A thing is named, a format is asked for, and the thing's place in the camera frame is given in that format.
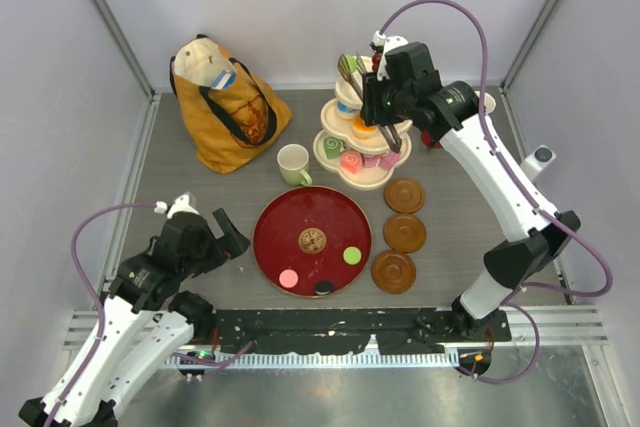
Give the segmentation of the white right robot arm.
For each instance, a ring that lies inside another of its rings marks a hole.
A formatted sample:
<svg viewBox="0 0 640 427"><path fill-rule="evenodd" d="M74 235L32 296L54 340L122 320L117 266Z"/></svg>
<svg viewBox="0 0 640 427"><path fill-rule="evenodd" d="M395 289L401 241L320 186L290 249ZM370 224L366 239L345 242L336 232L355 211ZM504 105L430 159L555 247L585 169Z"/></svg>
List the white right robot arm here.
<svg viewBox="0 0 640 427"><path fill-rule="evenodd" d="M580 220L539 193L480 111L484 102L472 86L442 83L425 44L394 36L372 41L371 49L372 69L362 76L365 124L376 127L392 151L401 146L400 122L428 133L463 167L504 234L484 255L479 277L452 303L453 331L474 340L503 302L561 253Z"/></svg>

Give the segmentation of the pink layered cake slice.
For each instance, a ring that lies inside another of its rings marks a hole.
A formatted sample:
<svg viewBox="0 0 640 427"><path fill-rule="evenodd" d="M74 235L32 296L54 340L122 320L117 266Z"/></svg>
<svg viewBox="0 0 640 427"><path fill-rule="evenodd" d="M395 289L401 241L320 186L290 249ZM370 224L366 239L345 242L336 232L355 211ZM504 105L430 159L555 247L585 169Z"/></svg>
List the pink layered cake slice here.
<svg viewBox="0 0 640 427"><path fill-rule="evenodd" d="M379 166L389 171L395 166L399 158L400 158L399 153L389 151L380 158Z"/></svg>

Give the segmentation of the orange glazed donut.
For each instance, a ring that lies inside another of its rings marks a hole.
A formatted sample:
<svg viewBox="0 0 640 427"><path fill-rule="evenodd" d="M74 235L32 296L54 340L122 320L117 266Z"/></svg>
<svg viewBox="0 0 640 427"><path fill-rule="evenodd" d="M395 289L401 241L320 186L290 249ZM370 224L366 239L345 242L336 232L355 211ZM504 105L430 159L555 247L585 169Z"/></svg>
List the orange glazed donut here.
<svg viewBox="0 0 640 427"><path fill-rule="evenodd" d="M351 132L354 137L365 140L374 137L377 133L377 128L367 126L361 117L354 117L351 121Z"/></svg>

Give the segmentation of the magenta swirl roll cake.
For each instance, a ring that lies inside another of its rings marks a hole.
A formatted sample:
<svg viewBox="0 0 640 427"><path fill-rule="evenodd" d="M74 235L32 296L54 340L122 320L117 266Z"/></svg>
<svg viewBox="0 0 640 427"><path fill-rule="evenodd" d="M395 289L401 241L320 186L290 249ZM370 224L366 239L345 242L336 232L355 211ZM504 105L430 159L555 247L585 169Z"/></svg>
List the magenta swirl roll cake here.
<svg viewBox="0 0 640 427"><path fill-rule="evenodd" d="M381 160L381 155L363 154L362 166L365 169L375 168L378 166L380 160Z"/></svg>

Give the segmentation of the metal serving tongs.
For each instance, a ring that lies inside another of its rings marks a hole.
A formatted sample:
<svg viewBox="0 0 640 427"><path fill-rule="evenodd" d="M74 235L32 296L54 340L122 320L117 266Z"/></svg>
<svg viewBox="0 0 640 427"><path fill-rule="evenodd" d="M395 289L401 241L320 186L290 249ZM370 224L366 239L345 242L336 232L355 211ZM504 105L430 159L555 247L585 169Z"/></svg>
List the metal serving tongs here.
<svg viewBox="0 0 640 427"><path fill-rule="evenodd" d="M350 57L346 54L341 54L337 61L338 71L341 77L352 87L358 99L364 102L364 93L362 87L356 81L352 69L353 64L350 62ZM381 133L391 151L399 153L402 147L402 141L399 134L395 130L394 126L380 126L377 125L378 131Z"/></svg>

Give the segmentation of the blue frosted donut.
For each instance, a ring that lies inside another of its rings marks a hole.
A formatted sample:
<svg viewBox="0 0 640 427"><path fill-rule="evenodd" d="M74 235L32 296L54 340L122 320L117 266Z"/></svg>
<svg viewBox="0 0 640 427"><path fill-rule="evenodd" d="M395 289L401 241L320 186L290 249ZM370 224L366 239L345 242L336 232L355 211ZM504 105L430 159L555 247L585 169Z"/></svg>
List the blue frosted donut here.
<svg viewBox="0 0 640 427"><path fill-rule="evenodd" d="M336 109L337 109L337 115L340 118L346 119L346 120L351 120L353 118L355 118L356 116L360 115L360 110L350 107L347 104L341 102L340 100L337 100L336 102Z"/></svg>

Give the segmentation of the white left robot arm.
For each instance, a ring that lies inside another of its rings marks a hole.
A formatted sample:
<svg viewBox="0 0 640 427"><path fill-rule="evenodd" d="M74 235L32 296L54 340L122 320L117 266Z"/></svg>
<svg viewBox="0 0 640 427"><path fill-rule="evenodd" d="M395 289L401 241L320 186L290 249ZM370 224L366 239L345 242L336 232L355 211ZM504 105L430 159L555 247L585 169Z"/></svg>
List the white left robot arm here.
<svg viewBox="0 0 640 427"><path fill-rule="evenodd" d="M202 344L216 326L213 306L183 291L189 277L244 254L249 240L222 209L209 224L186 198L170 207L161 233L121 262L98 320L65 374L19 411L29 426L114 426L135 394L183 344Z"/></svg>

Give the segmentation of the salmon pink swirl roll cake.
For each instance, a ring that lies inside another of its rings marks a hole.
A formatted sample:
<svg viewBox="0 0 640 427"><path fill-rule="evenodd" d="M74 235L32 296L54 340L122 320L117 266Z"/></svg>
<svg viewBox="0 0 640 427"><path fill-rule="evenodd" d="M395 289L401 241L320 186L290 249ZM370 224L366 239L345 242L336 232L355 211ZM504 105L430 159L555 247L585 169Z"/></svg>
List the salmon pink swirl roll cake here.
<svg viewBox="0 0 640 427"><path fill-rule="evenodd" d="M362 156L354 150L345 151L341 156L340 162L343 171L356 175L362 167Z"/></svg>

